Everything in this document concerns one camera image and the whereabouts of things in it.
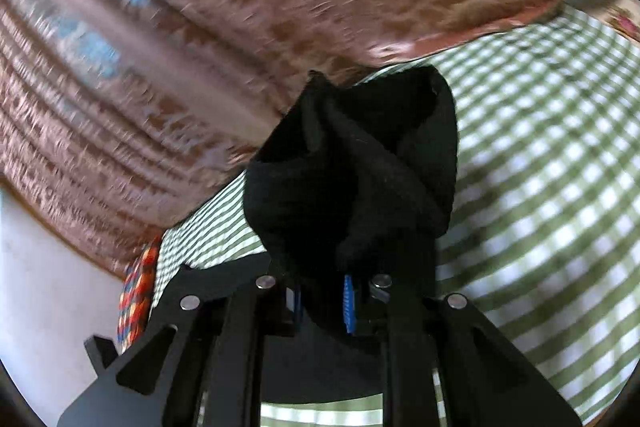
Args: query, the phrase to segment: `brown patterned fabric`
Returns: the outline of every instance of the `brown patterned fabric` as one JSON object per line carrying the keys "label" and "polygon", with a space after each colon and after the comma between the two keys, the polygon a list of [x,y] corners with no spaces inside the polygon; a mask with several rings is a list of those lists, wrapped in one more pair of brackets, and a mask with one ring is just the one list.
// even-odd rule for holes
{"label": "brown patterned fabric", "polygon": [[122,274],[231,179],[310,68],[371,68],[557,0],[0,0],[2,174]]}

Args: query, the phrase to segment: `white wall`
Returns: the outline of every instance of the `white wall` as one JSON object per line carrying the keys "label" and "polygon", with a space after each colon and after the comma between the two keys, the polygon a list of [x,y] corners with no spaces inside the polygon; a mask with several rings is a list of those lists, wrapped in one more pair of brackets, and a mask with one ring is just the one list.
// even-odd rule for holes
{"label": "white wall", "polygon": [[121,289],[0,185],[0,359],[47,426],[95,379],[82,343],[115,337]]}

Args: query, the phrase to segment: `green gingham fabric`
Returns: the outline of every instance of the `green gingham fabric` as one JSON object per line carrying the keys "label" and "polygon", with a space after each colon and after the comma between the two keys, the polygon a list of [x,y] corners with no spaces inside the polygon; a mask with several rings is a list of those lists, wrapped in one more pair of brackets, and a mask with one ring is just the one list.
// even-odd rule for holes
{"label": "green gingham fabric", "polygon": [[[460,130],[440,291],[472,298],[586,423],[640,357],[640,50],[564,7],[550,22],[376,74],[418,64],[449,82]],[[154,305],[179,264],[262,250],[242,183],[166,232]],[[264,404],[261,423],[378,425],[381,407],[380,396]]]}

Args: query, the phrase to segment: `silver screw head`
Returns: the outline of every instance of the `silver screw head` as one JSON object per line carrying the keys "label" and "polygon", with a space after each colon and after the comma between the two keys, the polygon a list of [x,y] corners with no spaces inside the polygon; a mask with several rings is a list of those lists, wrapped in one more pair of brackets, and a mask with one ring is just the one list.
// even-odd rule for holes
{"label": "silver screw head", "polygon": [[461,310],[466,306],[466,297],[460,293],[452,293],[447,297],[447,304],[455,310]]}
{"label": "silver screw head", "polygon": [[276,278],[273,275],[261,275],[255,280],[255,285],[261,290],[269,290],[276,285]]}
{"label": "silver screw head", "polygon": [[381,290],[386,290],[387,288],[391,288],[393,280],[390,275],[386,273],[379,273],[378,275],[374,275],[373,279],[371,279],[373,286],[376,288],[380,288]]}
{"label": "silver screw head", "polygon": [[200,305],[200,299],[195,295],[187,295],[180,300],[180,308],[185,311],[191,311],[196,309]]}

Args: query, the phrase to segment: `checkered bedsheet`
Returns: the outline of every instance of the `checkered bedsheet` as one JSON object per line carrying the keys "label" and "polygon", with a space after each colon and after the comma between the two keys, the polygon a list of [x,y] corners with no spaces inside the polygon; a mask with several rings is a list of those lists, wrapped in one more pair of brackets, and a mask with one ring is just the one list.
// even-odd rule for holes
{"label": "checkered bedsheet", "polygon": [[[449,82],[460,130],[440,290],[472,298],[586,423],[640,357],[640,50],[564,7],[376,74],[425,63]],[[181,263],[262,250],[242,183],[165,233],[154,305]],[[380,396],[264,404],[261,424],[378,425],[381,407]]]}

